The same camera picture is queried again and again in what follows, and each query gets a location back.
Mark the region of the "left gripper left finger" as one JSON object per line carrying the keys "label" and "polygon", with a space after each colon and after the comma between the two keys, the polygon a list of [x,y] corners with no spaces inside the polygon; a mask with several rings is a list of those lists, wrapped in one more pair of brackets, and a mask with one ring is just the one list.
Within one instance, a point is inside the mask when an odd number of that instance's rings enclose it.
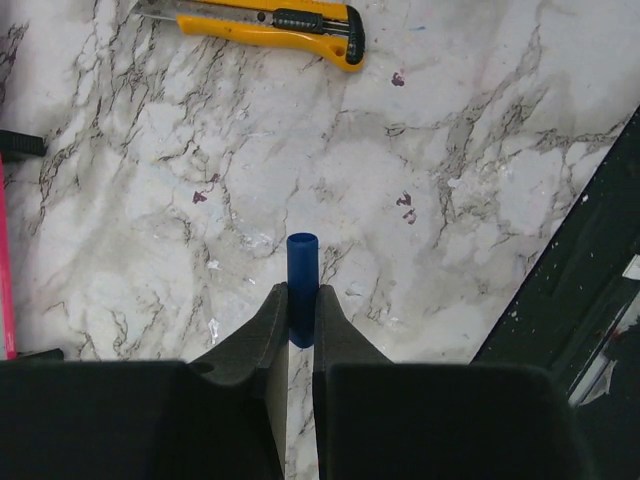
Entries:
{"label": "left gripper left finger", "polygon": [[288,293],[192,362],[1,365],[5,479],[280,479]]}

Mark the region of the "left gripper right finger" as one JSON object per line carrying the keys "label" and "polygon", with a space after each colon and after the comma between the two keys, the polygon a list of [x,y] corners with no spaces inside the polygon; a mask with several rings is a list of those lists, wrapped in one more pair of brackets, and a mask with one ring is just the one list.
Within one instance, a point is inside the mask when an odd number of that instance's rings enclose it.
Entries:
{"label": "left gripper right finger", "polygon": [[313,409],[324,479],[589,479],[567,400],[537,368],[394,363],[346,318],[315,307]]}

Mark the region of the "blue marker cap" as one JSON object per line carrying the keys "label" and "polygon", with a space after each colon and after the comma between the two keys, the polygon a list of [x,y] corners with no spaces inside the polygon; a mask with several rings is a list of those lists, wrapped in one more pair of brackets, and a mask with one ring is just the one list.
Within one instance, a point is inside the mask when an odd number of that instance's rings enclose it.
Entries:
{"label": "blue marker cap", "polygon": [[307,232],[287,238],[289,339],[300,349],[314,344],[315,301],[319,290],[319,241]]}

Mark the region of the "pink framed whiteboard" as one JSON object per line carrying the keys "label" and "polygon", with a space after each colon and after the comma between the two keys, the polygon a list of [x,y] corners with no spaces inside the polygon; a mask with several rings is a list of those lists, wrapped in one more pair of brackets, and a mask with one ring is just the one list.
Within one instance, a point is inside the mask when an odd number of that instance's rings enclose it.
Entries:
{"label": "pink framed whiteboard", "polygon": [[44,157],[44,139],[33,135],[1,131],[1,346],[6,360],[63,360],[60,348],[35,353],[19,353],[16,341],[16,320],[12,292],[8,210],[4,187],[4,164],[31,157]]}

